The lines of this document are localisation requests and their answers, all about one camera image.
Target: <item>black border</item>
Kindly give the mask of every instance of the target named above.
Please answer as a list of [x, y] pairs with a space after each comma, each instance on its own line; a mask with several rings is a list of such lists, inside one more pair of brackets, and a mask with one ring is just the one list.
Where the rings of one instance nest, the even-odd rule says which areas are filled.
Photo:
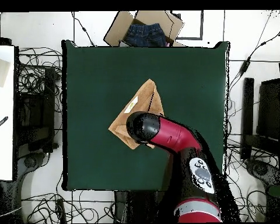
[[62, 157], [63, 157], [63, 181], [61, 188], [64, 191], [67, 189], [68, 184], [68, 105], [67, 105], [67, 45], [66, 41], [61, 41], [62, 48], [62, 76], [61, 76], [61, 89], [62, 89]]

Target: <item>open cardboard box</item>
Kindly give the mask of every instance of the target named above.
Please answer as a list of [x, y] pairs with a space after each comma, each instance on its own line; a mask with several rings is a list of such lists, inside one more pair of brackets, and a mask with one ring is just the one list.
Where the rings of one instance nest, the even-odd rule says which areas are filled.
[[171, 46], [184, 46], [175, 42], [179, 31], [184, 25], [183, 21], [163, 10], [139, 10], [135, 18], [129, 11], [119, 11], [105, 35], [104, 41], [110, 46], [118, 47], [120, 40], [125, 39], [128, 29], [132, 24], [152, 25], [155, 23], [160, 24], [165, 33], [166, 41], [170, 43]]

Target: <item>white floor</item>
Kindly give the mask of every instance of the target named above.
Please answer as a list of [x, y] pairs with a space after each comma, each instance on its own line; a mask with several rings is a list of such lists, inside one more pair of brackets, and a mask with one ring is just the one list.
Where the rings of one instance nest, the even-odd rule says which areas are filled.
[[[270, 11], [267, 10], [206, 10], [204, 11], [204, 36], [202, 41], [179, 41], [187, 46], [203, 46], [213, 47], [219, 41], [229, 41], [230, 48], [230, 81], [237, 74], [243, 60], [245, 60], [255, 49], [262, 30], [268, 19]], [[116, 12], [75, 12], [84, 27], [87, 29], [90, 38], [97, 46], [106, 46], [103, 37], [112, 24]], [[13, 45], [20, 48], [25, 47], [48, 47], [59, 52], [61, 50], [61, 40], [74, 40], [77, 46], [89, 46], [90, 42], [85, 32], [81, 29], [78, 22], [75, 22], [70, 12], [29, 12], [29, 13], [3, 13], [1, 15], [1, 37], [12, 39]], [[260, 43], [274, 37], [280, 31], [280, 13], [273, 11], [267, 26], [263, 32]], [[247, 72], [237, 82], [231, 92], [231, 98], [236, 102], [235, 108], [239, 110], [242, 105], [242, 83], [243, 78], [252, 77], [254, 83], [254, 101], [258, 100], [258, 91], [260, 83], [269, 79], [279, 78], [278, 62], [280, 62], [280, 37], [277, 37], [268, 44], [260, 47], [252, 56], [252, 62]], [[257, 114], [257, 104], [254, 105], [254, 116]], [[61, 115], [56, 113], [56, 128], [60, 127]], [[240, 133], [240, 112], [235, 117], [230, 118], [232, 124], [232, 133]], [[254, 120], [254, 130], [256, 128], [257, 119]], [[231, 136], [230, 139], [239, 141], [238, 136]], [[62, 172], [62, 133], [56, 135], [55, 141], [60, 147], [51, 154], [49, 163], [39, 168], [34, 173], [28, 174], [22, 189], [22, 198], [28, 198], [35, 195], [54, 193], [58, 180]], [[241, 193], [245, 198], [247, 194], [253, 190], [262, 190], [263, 186], [260, 181], [254, 179], [247, 174], [242, 167], [238, 169], [230, 168], [231, 178], [239, 185]], [[240, 197], [239, 189], [235, 184], [230, 185], [235, 198]], [[74, 204], [79, 207], [80, 191], [73, 193], [63, 191], [59, 185], [58, 192], [68, 201], [73, 195]], [[84, 191], [81, 195], [82, 201], [107, 201], [107, 202], [83, 202], [82, 208], [94, 208], [98, 211], [99, 216], [103, 216], [104, 207], [109, 207], [110, 202], [114, 200], [112, 191]], [[249, 197], [253, 205], [261, 204], [265, 206], [265, 198], [262, 194], [254, 193]], [[237, 200], [239, 207], [242, 209], [243, 200]], [[23, 214], [27, 218], [38, 201], [23, 201]], [[65, 204], [66, 210], [69, 212], [71, 206]], [[247, 209], [241, 210], [243, 214], [247, 213]], [[93, 217], [90, 211], [84, 213], [87, 219]], [[40, 215], [35, 214], [32, 221], [41, 219]], [[256, 221], [263, 221], [263, 217], [257, 214], [254, 218]], [[95, 222], [96, 216], [89, 222]], [[100, 220], [103, 222], [112, 222], [111, 218], [104, 217]], [[85, 222], [82, 217], [77, 216], [73, 219], [73, 223]]]

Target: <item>green table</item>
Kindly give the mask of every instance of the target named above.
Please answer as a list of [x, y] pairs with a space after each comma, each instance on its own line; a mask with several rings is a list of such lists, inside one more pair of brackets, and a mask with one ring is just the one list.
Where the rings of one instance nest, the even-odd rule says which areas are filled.
[[149, 78], [165, 116], [197, 129], [222, 170], [227, 48], [227, 42], [216, 48], [126, 48], [75, 47], [63, 41], [63, 187], [162, 189], [166, 151], [132, 150], [108, 130]]

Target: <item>jeans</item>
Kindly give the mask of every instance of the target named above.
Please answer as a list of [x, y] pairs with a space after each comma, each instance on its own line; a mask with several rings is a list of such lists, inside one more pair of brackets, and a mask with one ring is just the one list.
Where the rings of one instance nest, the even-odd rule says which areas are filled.
[[153, 25], [130, 25], [124, 41], [133, 47], [166, 46], [165, 34], [158, 23]]

